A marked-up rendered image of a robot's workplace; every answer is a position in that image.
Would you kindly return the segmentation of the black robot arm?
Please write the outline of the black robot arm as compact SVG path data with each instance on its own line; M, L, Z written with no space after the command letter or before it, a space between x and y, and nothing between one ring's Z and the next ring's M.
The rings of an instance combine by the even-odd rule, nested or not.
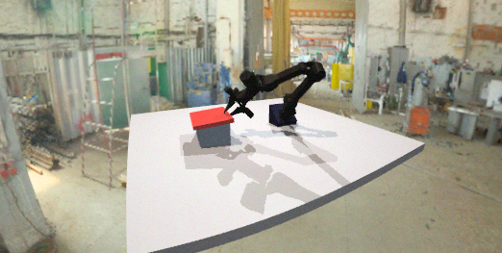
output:
M307 67L310 67L308 69ZM316 82L321 81L326 76L323 65L318 62L308 61L296 64L278 74L256 74L254 71L242 71L239 78L246 88L255 96L260 92L270 92L276 89L281 83L295 78L301 74L307 75L304 81L292 93L284 96L284 107L279 110L282 120L291 119L296 114L295 107L301 96ZM260 80L261 79L261 80ZM261 85L262 83L262 85Z

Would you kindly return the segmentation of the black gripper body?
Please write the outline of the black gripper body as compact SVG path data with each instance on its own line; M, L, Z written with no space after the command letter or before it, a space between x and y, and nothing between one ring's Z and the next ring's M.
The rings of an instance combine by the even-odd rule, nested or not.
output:
M252 118L254 116L251 110L245 107L247 105L246 103L254 97L254 95L247 88L243 89L238 96L235 96L235 92L230 87L225 87L224 90L230 95L230 98L232 98L234 102L236 101L239 104L239 108L242 109L248 117Z

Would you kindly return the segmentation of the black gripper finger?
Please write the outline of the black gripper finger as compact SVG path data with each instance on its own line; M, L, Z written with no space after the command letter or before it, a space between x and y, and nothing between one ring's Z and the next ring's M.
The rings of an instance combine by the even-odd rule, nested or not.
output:
M234 111L232 111L230 113L230 115L235 115L235 114L240 114L240 113L243 113L242 109L240 109L239 107L237 107Z
M228 98L229 98L229 102L224 110L224 113L226 113L235 104L235 102L233 101L232 98L230 98L230 97L228 97Z

